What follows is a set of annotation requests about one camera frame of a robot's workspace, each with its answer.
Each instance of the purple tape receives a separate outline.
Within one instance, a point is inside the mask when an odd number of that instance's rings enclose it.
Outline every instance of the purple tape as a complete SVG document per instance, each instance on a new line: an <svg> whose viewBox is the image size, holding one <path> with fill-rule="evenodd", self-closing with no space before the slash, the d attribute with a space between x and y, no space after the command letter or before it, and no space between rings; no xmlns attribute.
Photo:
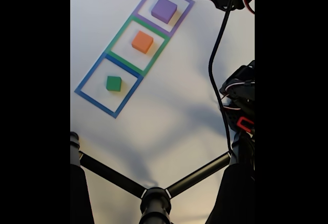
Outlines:
<svg viewBox="0 0 328 224"><path fill-rule="evenodd" d="M158 31L166 34L168 37L172 37L172 35L175 33L175 31L178 29L178 27L180 26L180 24L182 23L183 19L186 17L186 15L189 13L189 11L191 10L191 8L193 7L195 1L193 0L185 0L189 3L188 7L185 9L185 11L182 13L182 15L180 16L180 18L178 19L178 21L176 22L176 24L174 25L174 27L172 28L171 32L168 32L167 30L163 29L162 27L160 27L159 25L151 22L150 20L148 20L147 18L144 18L142 15L139 15L138 12L140 10L140 8L144 5L144 3L147 0L141 0L140 3L138 4L138 6L134 9L134 11L132 12L132 15L138 17L139 19L143 20L145 23L149 24L150 26L156 28Z"/></svg>

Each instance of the red component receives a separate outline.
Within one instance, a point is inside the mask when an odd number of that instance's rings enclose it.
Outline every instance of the red component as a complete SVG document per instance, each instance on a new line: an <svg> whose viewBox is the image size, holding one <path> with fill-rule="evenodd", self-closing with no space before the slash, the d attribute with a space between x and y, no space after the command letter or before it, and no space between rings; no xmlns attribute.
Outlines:
<svg viewBox="0 0 328 224"><path fill-rule="evenodd" d="M242 121L247 121L249 124L252 124L254 125L254 122L252 122L251 120L247 119L246 117L244 116L241 116L237 122L237 126L244 129L246 132L251 132L251 129L249 129L248 127L245 127L244 125L241 124Z"/></svg>

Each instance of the blue square outline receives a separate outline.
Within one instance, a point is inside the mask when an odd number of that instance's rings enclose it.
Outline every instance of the blue square outline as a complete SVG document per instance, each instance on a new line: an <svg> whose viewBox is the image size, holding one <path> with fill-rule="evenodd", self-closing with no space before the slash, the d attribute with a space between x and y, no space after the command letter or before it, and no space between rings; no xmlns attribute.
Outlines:
<svg viewBox="0 0 328 224"><path fill-rule="evenodd" d="M83 86L87 83L87 81L89 80L89 78L91 77L91 75L94 73L94 71L100 65L100 63L104 60L104 58L106 58L107 60L111 61L112 63L118 65L119 67L121 67L122 69L124 69L125 71L129 72L130 74L132 74L133 76L135 76L137 78L136 83L132 86L132 88L130 89L130 91L128 92L128 94L125 96L125 98L123 99L122 103L118 106L118 108L117 108L117 110L115 112L112 111L112 110L110 110L110 109L108 109L107 107L105 107L104 105L102 105L98 101L94 100L92 97L90 97L89 95L85 94L82 91ZM83 97L85 100L87 100L90 103L92 103L94 106L100 108L101 110L105 111L107 114L113 116L116 119L117 116L119 115L119 113L121 112L121 110L123 109L123 107L125 106L125 104L129 101L130 97L132 96L132 94L134 93L134 91L137 89L137 87L139 86L139 84L141 83L141 81L143 80L143 78L144 77L141 74L138 74L136 71L134 71L133 69L130 69L126 65L122 64L120 61L118 61L114 57L112 57L112 56L108 55L107 53L103 52L100 55L100 57L98 58L98 60L95 62L95 64L92 66L92 68L89 70L89 72L87 73L87 75L80 82L80 84L78 84L78 86L77 86L77 88L75 89L74 92L76 94L78 94L79 96Z"/></svg>

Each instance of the white table surface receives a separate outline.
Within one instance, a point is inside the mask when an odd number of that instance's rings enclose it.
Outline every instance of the white table surface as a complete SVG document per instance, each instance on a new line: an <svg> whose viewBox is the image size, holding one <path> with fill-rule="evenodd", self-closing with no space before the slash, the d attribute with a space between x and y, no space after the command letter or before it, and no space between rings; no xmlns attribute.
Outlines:
<svg viewBox="0 0 328 224"><path fill-rule="evenodd" d="M117 119L74 90L140 0L70 1L71 131L80 136L82 151L146 188L165 189L228 150L208 75L224 12L211 1L194 1ZM231 12L213 65L218 87L255 58L254 22L245 9ZM96 224L139 222L140 199L84 170ZM222 175L220 170L173 198L171 221L205 223Z"/></svg>

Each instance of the green tape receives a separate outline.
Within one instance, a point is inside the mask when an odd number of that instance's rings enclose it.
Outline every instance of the green tape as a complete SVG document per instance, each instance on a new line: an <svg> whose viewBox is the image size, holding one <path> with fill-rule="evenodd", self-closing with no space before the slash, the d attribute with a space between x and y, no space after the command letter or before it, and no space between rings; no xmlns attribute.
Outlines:
<svg viewBox="0 0 328 224"><path fill-rule="evenodd" d="M156 53L154 54L154 56L152 57L152 59L150 60L150 62L148 63L148 65L146 66L146 68L144 70L139 69L138 67L136 67L135 65L133 65L129 61L125 60L124 58L120 57L119 55L117 55L117 54L115 54L114 52L111 51L113 46L116 44L117 40L121 37L121 35L124 33L124 31L126 30L128 25L131 23L131 21L135 21L135 22L139 23L140 25L142 25L145 28L149 29L150 31L156 33L157 35L159 35L160 37L162 37L164 39L163 43L160 45L160 47L158 48L158 50L156 51ZM107 53L107 54L111 55L112 57L116 58L118 61L120 61L124 65L128 66L129 68L133 69L134 71L141 74L142 76L145 76L149 72L151 67L154 65L154 63L156 62L159 55L161 54L161 52L163 51L165 46L168 44L169 40L170 40L170 37L168 37L164 33L160 32L157 29L153 28L152 26L148 25L147 23L145 23L144 21L142 21L138 17L135 17L134 15L131 15L127 19L127 21L123 24L123 26L118 31L118 33L115 35L113 40L106 47L105 53Z"/></svg>

